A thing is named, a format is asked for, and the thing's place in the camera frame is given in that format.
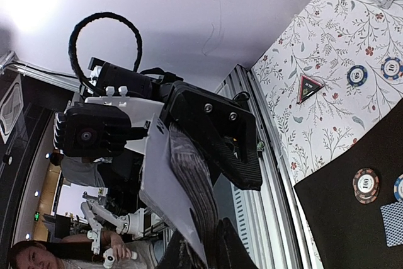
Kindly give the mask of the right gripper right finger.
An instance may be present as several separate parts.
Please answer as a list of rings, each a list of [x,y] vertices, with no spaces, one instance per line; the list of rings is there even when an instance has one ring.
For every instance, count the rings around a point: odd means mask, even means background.
[[[228,218],[219,219],[208,235],[208,268],[257,269]]]

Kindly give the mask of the red chip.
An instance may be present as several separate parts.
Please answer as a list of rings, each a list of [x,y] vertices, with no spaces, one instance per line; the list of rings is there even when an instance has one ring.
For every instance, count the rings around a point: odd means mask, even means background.
[[[359,203],[374,202],[380,190],[380,180],[376,172],[370,168],[361,168],[353,178],[353,190]]]

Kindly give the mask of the green poker chip stack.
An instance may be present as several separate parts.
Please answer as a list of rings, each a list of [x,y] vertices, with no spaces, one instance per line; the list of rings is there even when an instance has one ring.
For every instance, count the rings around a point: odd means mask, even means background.
[[[355,65],[349,69],[346,79],[350,86],[360,87],[368,79],[367,69],[362,65]]]

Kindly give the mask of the blue card deck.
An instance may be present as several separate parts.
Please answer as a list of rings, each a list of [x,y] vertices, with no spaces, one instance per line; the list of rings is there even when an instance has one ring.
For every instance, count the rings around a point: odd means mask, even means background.
[[[140,199],[191,247],[197,267],[215,268],[219,223],[208,166],[189,137],[153,116]]]

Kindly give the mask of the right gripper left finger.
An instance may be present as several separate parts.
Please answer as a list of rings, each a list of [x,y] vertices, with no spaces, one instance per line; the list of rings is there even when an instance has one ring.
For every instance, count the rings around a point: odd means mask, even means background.
[[[156,266],[157,269],[204,269],[205,264],[179,231],[173,236]]]

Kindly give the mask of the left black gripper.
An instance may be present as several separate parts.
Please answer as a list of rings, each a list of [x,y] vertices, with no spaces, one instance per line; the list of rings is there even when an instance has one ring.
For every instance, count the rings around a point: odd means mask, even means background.
[[[70,157],[145,152],[153,116],[177,124],[207,160],[213,180],[224,175],[241,190],[263,184],[250,94],[232,99],[185,83],[159,68],[134,72],[93,58],[89,96],[55,116],[54,146]]]

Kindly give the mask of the white poker chip stack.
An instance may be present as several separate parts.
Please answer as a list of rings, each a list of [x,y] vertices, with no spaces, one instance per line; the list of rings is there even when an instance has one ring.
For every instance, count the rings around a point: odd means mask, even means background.
[[[388,57],[381,65],[383,77],[389,81],[394,81],[402,77],[402,71],[402,60],[397,57]]]

